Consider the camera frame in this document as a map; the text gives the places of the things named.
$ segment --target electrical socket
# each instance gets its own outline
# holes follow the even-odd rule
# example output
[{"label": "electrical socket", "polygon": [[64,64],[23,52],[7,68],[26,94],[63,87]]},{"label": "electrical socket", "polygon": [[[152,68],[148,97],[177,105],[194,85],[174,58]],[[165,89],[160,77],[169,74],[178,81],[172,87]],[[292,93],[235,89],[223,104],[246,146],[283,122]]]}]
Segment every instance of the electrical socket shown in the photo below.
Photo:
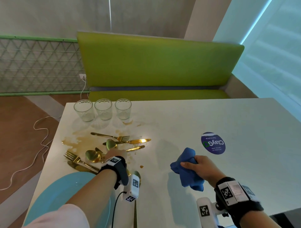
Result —
[{"label": "electrical socket", "polygon": [[86,79],[86,75],[85,74],[79,74],[80,79]]}]

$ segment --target white cable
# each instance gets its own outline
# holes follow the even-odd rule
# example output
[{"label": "white cable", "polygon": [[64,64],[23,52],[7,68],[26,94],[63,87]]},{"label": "white cable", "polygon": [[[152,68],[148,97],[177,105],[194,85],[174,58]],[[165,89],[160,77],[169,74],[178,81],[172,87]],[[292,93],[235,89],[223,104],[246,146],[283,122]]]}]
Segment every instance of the white cable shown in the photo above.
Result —
[{"label": "white cable", "polygon": [[37,121],[34,123],[34,125],[33,125],[33,129],[34,129],[34,130],[47,130],[47,135],[46,135],[46,137],[41,141],[41,145],[44,146],[44,147],[43,147],[42,149],[40,149],[40,150],[37,152],[35,158],[33,159],[32,164],[31,164],[30,166],[24,168],[24,169],[20,169],[20,170],[14,172],[14,173],[12,174],[12,176],[11,176],[11,183],[10,183],[10,185],[9,185],[7,188],[0,189],[0,191],[3,191],[3,190],[6,190],[6,189],[10,188],[10,186],[11,186],[12,183],[13,183],[13,176],[15,175],[15,173],[20,172],[20,171],[23,171],[23,170],[25,170],[25,169],[28,169],[28,168],[32,167],[32,165],[33,165],[33,164],[35,163],[35,161],[36,161],[36,158],[37,158],[38,154],[39,154],[45,147],[47,147],[47,150],[46,150],[46,151],[43,153],[43,155],[42,155],[43,163],[45,163],[45,161],[44,161],[44,154],[48,151],[48,149],[49,149],[48,144],[51,143],[51,142],[53,141],[53,139],[50,140],[46,145],[42,144],[42,143],[44,142],[44,140],[48,137],[49,130],[48,130],[47,128],[39,128],[39,129],[36,129],[36,128],[35,128],[35,125],[36,125],[36,123],[37,123],[38,121],[40,121],[40,120],[42,120],[42,119],[45,119],[45,118],[48,118],[48,117],[52,117],[52,118],[54,118],[54,119],[59,119],[59,118],[61,118],[61,116],[58,117],[58,118],[57,118],[57,117],[53,117],[53,116],[47,116],[47,117],[43,117],[43,118],[37,120]]},{"label": "white cable", "polygon": [[82,92],[84,91],[84,89],[86,88],[86,82],[87,82],[87,80],[85,79],[82,79],[84,82],[85,82],[85,86],[84,86],[84,88],[82,89],[82,91],[81,91],[81,93],[80,93],[80,99],[82,99]]}]

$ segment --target blue rag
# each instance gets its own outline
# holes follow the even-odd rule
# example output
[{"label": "blue rag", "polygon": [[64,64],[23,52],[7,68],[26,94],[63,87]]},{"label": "blue rag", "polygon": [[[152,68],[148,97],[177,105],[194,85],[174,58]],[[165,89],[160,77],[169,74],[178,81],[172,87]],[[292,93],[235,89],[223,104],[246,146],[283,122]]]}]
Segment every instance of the blue rag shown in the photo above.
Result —
[{"label": "blue rag", "polygon": [[190,186],[193,190],[202,192],[204,190],[204,179],[199,177],[195,171],[185,169],[180,165],[181,162],[191,162],[193,164],[197,164],[194,156],[195,151],[186,147],[183,153],[179,156],[178,160],[170,164],[170,168],[172,171],[180,175],[180,180],[183,187]]}]

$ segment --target diamond pattern wall panel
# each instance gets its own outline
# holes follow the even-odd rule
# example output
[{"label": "diamond pattern wall panel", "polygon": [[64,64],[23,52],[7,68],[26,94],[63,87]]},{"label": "diamond pattern wall panel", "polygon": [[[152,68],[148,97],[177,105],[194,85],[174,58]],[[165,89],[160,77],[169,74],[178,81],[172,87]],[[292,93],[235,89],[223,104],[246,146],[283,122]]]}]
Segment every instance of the diamond pattern wall panel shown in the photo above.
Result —
[{"label": "diamond pattern wall panel", "polygon": [[76,42],[0,39],[0,93],[81,91],[79,74]]}]

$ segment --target hand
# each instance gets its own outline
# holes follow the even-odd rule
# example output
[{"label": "hand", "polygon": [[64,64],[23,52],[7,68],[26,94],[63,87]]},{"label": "hand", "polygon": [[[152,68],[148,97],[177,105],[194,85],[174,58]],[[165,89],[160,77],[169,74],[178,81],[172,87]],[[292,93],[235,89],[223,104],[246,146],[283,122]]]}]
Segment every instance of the hand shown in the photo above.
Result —
[{"label": "hand", "polygon": [[119,150],[116,148],[112,148],[106,153],[104,158],[105,158],[105,160],[108,160],[109,158],[114,157],[114,156],[121,156],[124,159],[126,159],[127,153],[125,150]]},{"label": "hand", "polygon": [[191,169],[197,173],[201,178],[208,181],[209,184],[215,188],[216,183],[226,177],[222,171],[220,171],[216,165],[207,156],[196,155],[195,160],[198,164],[190,162],[181,162],[181,166],[186,169]]}]

